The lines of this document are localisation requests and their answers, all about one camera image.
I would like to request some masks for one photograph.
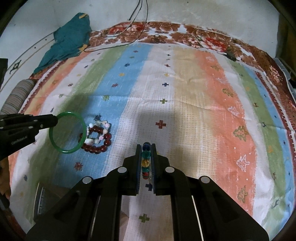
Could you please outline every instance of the blue snowflake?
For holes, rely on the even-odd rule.
[[[94,117],[94,121],[101,121],[101,118],[102,118],[101,114],[98,114]]]

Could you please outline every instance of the robotic arm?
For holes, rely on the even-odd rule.
[[[53,115],[1,117],[1,157],[34,142],[40,129],[56,124]],[[153,192],[171,197],[175,241],[269,241],[266,231],[209,177],[186,176],[157,154],[155,144],[150,153]],[[135,155],[107,176],[81,179],[39,218],[26,241],[117,241],[121,199],[139,193],[141,160],[142,147],[137,145]]]

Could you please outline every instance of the red bead bracelet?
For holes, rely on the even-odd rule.
[[[99,126],[94,126],[92,128],[89,128],[89,134],[93,132],[96,132],[98,134],[103,134],[103,128]],[[80,133],[78,141],[80,141],[81,138],[82,138],[82,133]],[[100,154],[101,152],[106,152],[108,149],[108,146],[111,146],[112,144],[111,138],[112,138],[112,135],[110,133],[106,133],[104,135],[105,141],[103,145],[96,147],[96,146],[90,146],[83,143],[81,148],[89,153]]]

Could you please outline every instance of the bed sheet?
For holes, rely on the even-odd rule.
[[[265,52],[213,29],[137,22],[108,37],[128,24],[93,31],[90,47],[132,42],[143,31],[135,44],[82,52],[31,76],[38,82],[21,112],[106,119],[112,145],[99,155],[60,154],[43,130],[11,155],[18,223],[25,232],[33,225],[39,182],[71,188],[84,176],[105,176],[149,141],[186,175],[210,176],[272,239],[295,205],[296,111],[282,72]],[[78,135],[61,138],[74,143]],[[170,199],[147,184],[123,197],[124,240],[173,240]]]

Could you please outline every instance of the green stripe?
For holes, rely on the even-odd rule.
[[[280,202],[276,208],[269,208],[269,212],[266,218],[263,220],[262,225],[266,228],[269,228],[270,230],[274,230],[275,228],[278,228],[278,223],[275,222],[274,219],[280,221],[283,218],[283,212],[286,209],[286,203],[284,199],[286,195],[286,182],[283,151],[279,143],[279,137],[276,132],[275,124],[272,120],[272,117],[270,116],[262,96],[260,95],[255,81],[251,76],[249,76],[243,66],[232,61],[230,63],[234,67],[233,69],[242,75],[238,77],[242,81],[243,87],[246,90],[250,102],[257,103],[258,105],[258,107],[253,106],[253,110],[258,117],[259,122],[264,122],[266,124],[266,127],[262,127],[261,130],[266,146],[269,170],[272,177],[273,173],[276,173],[272,204],[275,204],[277,199],[280,199]]]
[[[87,73],[79,80],[77,86],[73,88],[71,94],[66,97],[63,104],[60,105],[59,112],[81,112],[87,105],[88,96],[95,91],[95,89],[103,79],[104,75],[113,67],[113,65],[120,58],[125,49],[126,47],[117,47],[106,50],[102,59],[96,61],[91,65]],[[71,130],[74,123],[75,122],[70,122],[67,126],[67,129]],[[57,126],[57,129],[55,129],[54,131],[58,132],[58,128],[61,127],[61,125]],[[34,197],[36,194],[37,185],[39,182],[51,183],[51,177],[54,175],[54,170],[58,164],[58,155],[59,152],[53,148],[47,136],[42,148],[37,150],[34,153],[33,157],[29,160],[30,169],[27,181],[29,188],[25,192],[24,202],[27,203],[27,206],[25,207],[26,218],[32,224]]]

